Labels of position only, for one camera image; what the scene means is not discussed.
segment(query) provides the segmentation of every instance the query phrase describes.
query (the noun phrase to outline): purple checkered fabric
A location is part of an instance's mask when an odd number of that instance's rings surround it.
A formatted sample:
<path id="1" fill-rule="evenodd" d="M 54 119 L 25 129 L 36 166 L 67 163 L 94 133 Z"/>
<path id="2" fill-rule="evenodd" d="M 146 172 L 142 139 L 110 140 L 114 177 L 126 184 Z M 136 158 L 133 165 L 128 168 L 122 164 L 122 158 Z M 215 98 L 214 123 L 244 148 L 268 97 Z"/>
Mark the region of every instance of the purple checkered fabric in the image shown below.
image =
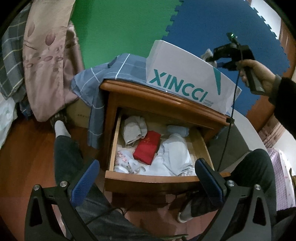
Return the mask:
<path id="1" fill-rule="evenodd" d="M 283 168 L 281 165 L 280 154 L 277 150 L 269 148 L 267 152 L 270 156 L 272 166 L 274 168 L 276 180 L 276 210 L 288 208 L 287 189 Z"/>

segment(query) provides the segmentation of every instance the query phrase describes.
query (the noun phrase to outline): person's hand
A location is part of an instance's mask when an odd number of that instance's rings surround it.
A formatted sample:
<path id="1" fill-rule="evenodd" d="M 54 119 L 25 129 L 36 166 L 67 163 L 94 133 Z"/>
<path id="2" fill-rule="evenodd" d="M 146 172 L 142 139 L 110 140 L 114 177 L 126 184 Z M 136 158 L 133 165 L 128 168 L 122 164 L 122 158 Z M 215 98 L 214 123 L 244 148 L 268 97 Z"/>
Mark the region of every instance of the person's hand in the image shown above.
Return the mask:
<path id="1" fill-rule="evenodd" d="M 253 69 L 254 74 L 261 82 L 263 89 L 267 96 L 271 95 L 272 87 L 275 81 L 275 74 L 270 71 L 266 66 L 256 60 L 245 59 L 237 62 L 237 68 L 239 70 L 239 76 L 242 78 L 244 83 L 247 82 L 247 76 L 243 67 L 249 66 Z"/>

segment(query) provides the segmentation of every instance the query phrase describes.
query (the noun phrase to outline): blue textured pad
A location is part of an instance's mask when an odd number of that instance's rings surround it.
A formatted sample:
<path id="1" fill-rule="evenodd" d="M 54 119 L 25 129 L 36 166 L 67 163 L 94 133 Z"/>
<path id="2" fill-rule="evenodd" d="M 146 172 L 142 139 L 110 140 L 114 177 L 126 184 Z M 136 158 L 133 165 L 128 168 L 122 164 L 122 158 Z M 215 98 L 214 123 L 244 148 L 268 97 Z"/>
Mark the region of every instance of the blue textured pad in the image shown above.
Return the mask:
<path id="1" fill-rule="evenodd" d="M 196 160 L 194 168 L 202 187 L 211 200 L 211 203 L 216 207 L 221 207 L 224 204 L 223 191 L 216 183 L 214 177 L 199 159 Z"/>
<path id="2" fill-rule="evenodd" d="M 100 164 L 98 160 L 94 160 L 88 167 L 82 178 L 72 190 L 71 204 L 73 207 L 80 206 L 86 198 L 91 186 L 100 171 Z"/>
<path id="3" fill-rule="evenodd" d="M 229 43 L 227 32 L 234 32 L 242 45 L 248 45 L 254 57 L 266 65 L 273 73 L 282 75 L 289 62 L 275 34 L 257 11 L 243 0 L 186 0 L 176 9 L 173 24 L 167 28 L 163 40 L 186 51 L 201 56 L 205 51 Z M 237 71 L 219 69 L 233 82 Z M 239 81 L 242 93 L 237 98 L 235 109 L 246 115 L 260 96 L 251 94 L 243 82 Z"/>

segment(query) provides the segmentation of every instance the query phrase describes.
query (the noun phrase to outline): dark pants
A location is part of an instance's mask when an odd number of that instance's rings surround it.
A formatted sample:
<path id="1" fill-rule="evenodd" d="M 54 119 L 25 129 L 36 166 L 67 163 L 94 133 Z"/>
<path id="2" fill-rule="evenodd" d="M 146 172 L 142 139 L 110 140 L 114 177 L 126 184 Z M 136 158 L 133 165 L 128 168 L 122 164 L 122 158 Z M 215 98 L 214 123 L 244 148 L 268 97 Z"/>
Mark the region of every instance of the dark pants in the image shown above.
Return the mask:
<path id="1" fill-rule="evenodd" d="M 276 185 L 274 169 L 268 153 L 262 149 L 256 149 L 247 154 L 231 173 L 231 179 L 242 187 L 253 187 L 259 184 L 265 194 L 271 225 L 276 223 Z M 205 192 L 198 193 L 192 199 L 191 215 L 197 217 L 217 210 Z"/>
<path id="2" fill-rule="evenodd" d="M 83 167 L 83 159 L 78 144 L 66 136 L 58 136 L 54 143 L 54 171 L 57 185 L 63 181 L 71 181 Z M 83 204 L 76 207 L 84 222 L 99 216 L 111 209 L 111 205 L 99 188 L 94 184 Z M 102 240 L 161 240 L 152 237 L 144 230 L 137 228 L 117 210 L 94 220 L 88 225 L 99 241 Z"/>

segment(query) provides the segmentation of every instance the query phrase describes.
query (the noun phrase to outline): gray sleeve cuff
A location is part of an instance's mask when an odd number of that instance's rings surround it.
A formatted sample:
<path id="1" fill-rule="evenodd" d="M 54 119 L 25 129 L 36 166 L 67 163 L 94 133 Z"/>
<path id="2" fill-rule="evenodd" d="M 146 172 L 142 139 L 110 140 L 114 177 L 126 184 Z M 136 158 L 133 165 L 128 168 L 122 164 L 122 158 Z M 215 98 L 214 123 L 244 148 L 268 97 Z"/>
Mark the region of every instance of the gray sleeve cuff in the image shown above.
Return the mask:
<path id="1" fill-rule="evenodd" d="M 279 85 L 281 83 L 281 77 L 276 74 L 276 79 L 274 80 L 274 85 L 272 86 L 271 95 L 268 98 L 269 102 L 276 105 L 276 97 L 279 90 Z"/>

